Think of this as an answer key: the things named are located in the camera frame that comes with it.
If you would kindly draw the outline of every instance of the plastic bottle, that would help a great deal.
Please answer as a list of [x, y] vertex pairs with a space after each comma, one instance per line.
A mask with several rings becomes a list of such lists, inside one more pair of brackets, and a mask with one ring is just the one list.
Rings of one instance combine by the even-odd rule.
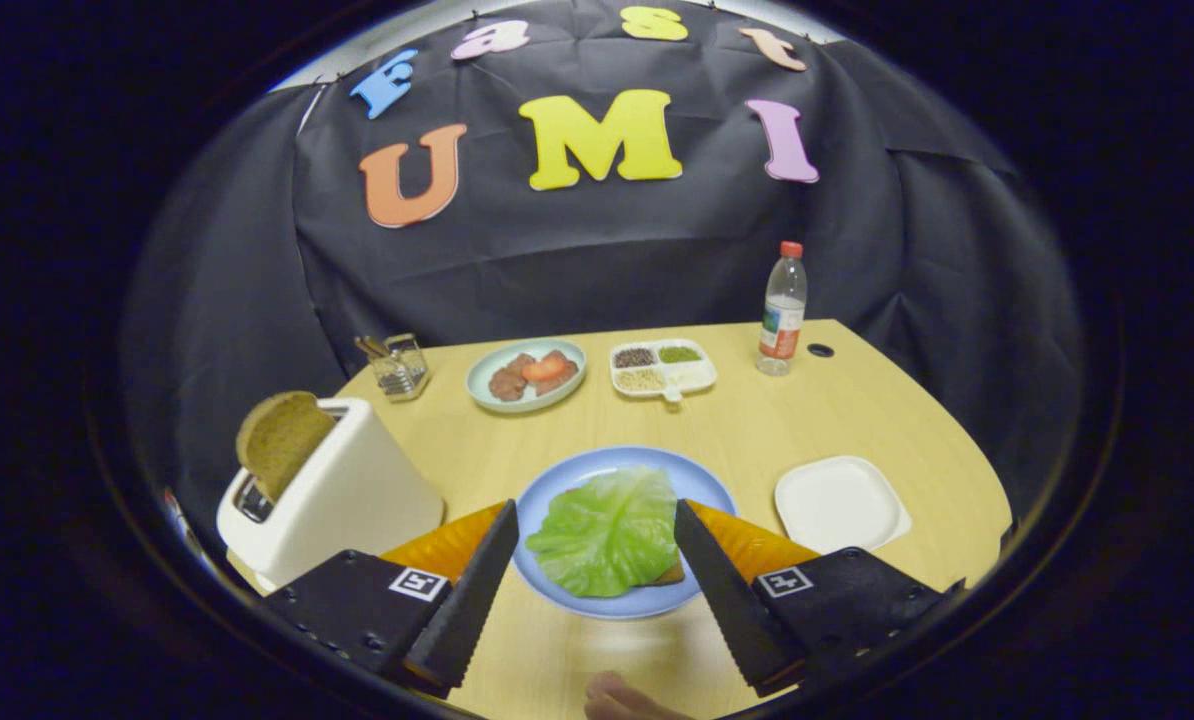
[[806, 267], [802, 246], [778, 244], [778, 263], [767, 282], [767, 313], [761, 322], [761, 357], [757, 369], [767, 375], [786, 375], [798, 351], [798, 337], [806, 319]]

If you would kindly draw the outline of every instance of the orange letter u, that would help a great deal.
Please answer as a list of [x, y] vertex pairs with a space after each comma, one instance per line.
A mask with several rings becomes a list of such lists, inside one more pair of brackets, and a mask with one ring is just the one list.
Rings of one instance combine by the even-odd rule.
[[358, 170], [365, 177], [365, 210], [374, 222], [386, 228], [402, 228], [441, 213], [458, 190], [458, 150], [456, 141], [468, 133], [464, 124], [441, 127], [419, 137], [419, 144], [432, 152], [432, 181], [416, 197], [401, 196], [401, 155], [405, 142], [390, 144], [361, 159]]

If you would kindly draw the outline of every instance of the white plate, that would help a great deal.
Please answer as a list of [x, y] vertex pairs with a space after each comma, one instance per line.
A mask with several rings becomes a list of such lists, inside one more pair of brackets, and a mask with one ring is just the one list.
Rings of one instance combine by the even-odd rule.
[[[576, 365], [579, 365], [579, 373], [576, 373], [573, 379], [570, 379], [570, 381], [566, 381], [555, 390], [546, 393], [544, 396], [534, 395], [534, 386], [530, 384], [525, 387], [525, 392], [521, 393], [521, 400], [504, 401], [500, 398], [491, 395], [490, 383], [493, 375], [496, 375], [496, 370], [511, 363], [516, 356], [523, 352], [538, 361], [553, 350], [560, 350], [561, 355], [566, 356], [566, 359], [573, 361]], [[486, 407], [486, 410], [492, 410], [496, 413], [529, 413], [529, 411], [541, 410], [541, 407], [565, 400], [584, 381], [585, 370], [587, 370], [587, 357], [584, 356], [584, 351], [573, 341], [538, 338], [538, 340], [515, 341], [513, 345], [500, 347], [500, 350], [484, 356], [468, 370], [468, 379], [464, 381], [464, 387], [468, 388], [468, 395], [473, 396], [473, 400], [478, 405]]]
[[[656, 363], [651, 365], [634, 365], [630, 368], [616, 368], [615, 356], [626, 350], [646, 347], [656, 357]], [[664, 363], [660, 359], [660, 350], [664, 347], [690, 347], [698, 352], [698, 359], [689, 359], [685, 363]], [[664, 389], [633, 390], [618, 387], [616, 379], [623, 373], [636, 373], [638, 370], [651, 370], [664, 379]], [[681, 393], [698, 392], [712, 387], [718, 381], [718, 369], [708, 359], [708, 353], [696, 341], [670, 338], [670, 340], [658, 341], [627, 341], [624, 345], [616, 345], [610, 350], [610, 383], [615, 389], [627, 396], [664, 396], [670, 402], [678, 402]]]
[[841, 455], [788, 470], [775, 486], [788, 537], [820, 555], [876, 548], [912, 529], [912, 518], [872, 462]]

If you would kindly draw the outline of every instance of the plate of meat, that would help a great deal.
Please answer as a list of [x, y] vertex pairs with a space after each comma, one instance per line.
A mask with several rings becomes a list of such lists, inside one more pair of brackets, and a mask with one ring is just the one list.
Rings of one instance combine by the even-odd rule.
[[573, 341], [515, 341], [468, 371], [468, 395], [496, 413], [529, 413], [560, 402], [584, 380], [587, 357]]

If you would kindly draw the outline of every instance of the finger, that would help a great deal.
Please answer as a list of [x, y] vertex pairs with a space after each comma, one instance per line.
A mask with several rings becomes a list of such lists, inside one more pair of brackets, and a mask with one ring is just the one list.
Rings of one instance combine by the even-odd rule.
[[607, 670], [604, 673], [593, 675], [592, 679], [587, 681], [587, 693], [589, 697], [603, 696], [603, 694], [610, 693], [613, 688], [623, 688], [628, 685], [624, 683], [623, 676], [615, 673], [614, 670]]
[[623, 676], [607, 671], [597, 673], [587, 683], [587, 696], [597, 700], [607, 696], [615, 701], [616, 706], [623, 707], [628, 714], [623, 716], [651, 716], [661, 720], [690, 720], [689, 716], [681, 715], [679, 712], [651, 700], [646, 693], [639, 691], [624, 682]]
[[609, 694], [602, 694], [585, 702], [584, 716], [587, 720], [641, 720], [641, 716], [634, 715], [633, 710], [620, 704]]

